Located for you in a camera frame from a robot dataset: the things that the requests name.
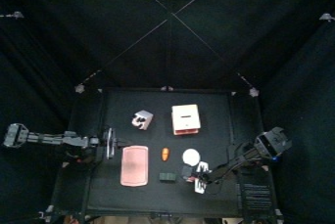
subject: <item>orange object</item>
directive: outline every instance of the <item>orange object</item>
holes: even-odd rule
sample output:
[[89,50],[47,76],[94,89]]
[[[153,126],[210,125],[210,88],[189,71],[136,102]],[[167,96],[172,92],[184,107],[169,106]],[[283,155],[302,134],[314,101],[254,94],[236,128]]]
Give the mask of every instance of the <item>orange object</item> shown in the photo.
[[168,148],[163,149],[163,160],[167,161],[171,155],[171,151]]

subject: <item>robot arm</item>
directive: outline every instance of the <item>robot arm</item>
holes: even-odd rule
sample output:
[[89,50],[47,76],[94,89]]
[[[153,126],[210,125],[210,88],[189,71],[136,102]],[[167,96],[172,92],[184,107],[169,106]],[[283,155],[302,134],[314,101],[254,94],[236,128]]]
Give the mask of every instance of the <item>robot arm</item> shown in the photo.
[[77,132],[66,131],[61,135],[50,135],[30,132],[23,124],[15,123],[9,127],[6,134],[6,140],[3,146],[11,149],[18,149],[26,143],[46,144],[46,145],[69,145],[74,148],[97,149],[106,147],[106,158],[114,157],[116,148],[131,146],[129,143],[120,145],[118,139],[116,138],[116,129],[108,128],[104,133],[104,137],[81,137]]
[[199,179],[204,184],[223,179],[234,170],[239,169],[251,161],[258,161],[265,158],[277,159],[283,152],[293,147],[293,142],[289,140],[285,129],[275,127],[271,131],[260,134],[254,142],[254,147],[246,151],[239,157],[231,159],[228,163],[219,165],[211,172],[200,173]]

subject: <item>pink tray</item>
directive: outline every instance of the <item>pink tray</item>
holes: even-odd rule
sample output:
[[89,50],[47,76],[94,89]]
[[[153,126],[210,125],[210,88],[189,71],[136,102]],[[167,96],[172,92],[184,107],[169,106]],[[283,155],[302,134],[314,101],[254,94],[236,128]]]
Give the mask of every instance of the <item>pink tray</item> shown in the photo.
[[148,183],[148,147],[131,146],[124,149],[121,184],[137,187]]

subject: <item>black fabric wall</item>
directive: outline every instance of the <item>black fabric wall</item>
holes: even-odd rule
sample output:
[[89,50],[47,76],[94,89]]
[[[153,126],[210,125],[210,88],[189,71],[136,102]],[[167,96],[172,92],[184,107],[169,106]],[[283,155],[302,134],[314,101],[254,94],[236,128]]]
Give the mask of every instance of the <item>black fabric wall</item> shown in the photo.
[[[2,8],[13,10],[2,0]],[[13,19],[0,20],[0,129],[11,123],[31,131],[64,133],[74,102],[74,86],[30,33]],[[59,162],[54,149],[0,149],[0,223],[45,210]]]
[[294,142],[275,170],[290,223],[335,220],[335,23],[326,22],[263,89],[263,119]]

